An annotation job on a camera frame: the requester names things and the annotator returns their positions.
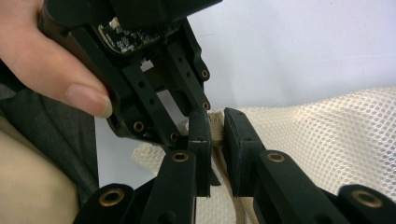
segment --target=gray fabric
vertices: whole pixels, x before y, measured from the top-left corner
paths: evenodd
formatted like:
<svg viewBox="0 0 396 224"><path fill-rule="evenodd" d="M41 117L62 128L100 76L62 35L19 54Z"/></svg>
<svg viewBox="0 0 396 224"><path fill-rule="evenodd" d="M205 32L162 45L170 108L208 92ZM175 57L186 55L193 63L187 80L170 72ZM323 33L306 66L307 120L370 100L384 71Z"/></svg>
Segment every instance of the gray fabric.
<svg viewBox="0 0 396 224"><path fill-rule="evenodd" d="M92 116L28 89L0 86L0 109L8 121L78 186L81 204L98 189Z"/></svg>

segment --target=skin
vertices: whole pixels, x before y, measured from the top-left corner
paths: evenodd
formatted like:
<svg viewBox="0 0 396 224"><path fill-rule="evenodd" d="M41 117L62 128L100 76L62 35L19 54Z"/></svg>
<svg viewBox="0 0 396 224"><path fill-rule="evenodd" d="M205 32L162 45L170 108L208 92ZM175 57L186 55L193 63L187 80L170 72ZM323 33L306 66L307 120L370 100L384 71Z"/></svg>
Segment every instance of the skin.
<svg viewBox="0 0 396 224"><path fill-rule="evenodd" d="M109 117L105 86L38 30L42 6L43 0L0 0L0 59L31 90L93 116Z"/></svg>

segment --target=white wall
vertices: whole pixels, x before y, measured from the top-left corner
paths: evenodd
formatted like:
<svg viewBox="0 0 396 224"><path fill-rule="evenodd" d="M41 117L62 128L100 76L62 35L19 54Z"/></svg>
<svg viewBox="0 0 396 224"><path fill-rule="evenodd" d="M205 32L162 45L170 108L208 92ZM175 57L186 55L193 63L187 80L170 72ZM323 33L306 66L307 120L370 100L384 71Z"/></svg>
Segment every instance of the white wall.
<svg viewBox="0 0 396 224"><path fill-rule="evenodd" d="M213 108L285 106L396 85L396 1L223 0L190 16ZM138 143L97 120L101 185L138 187Z"/></svg>

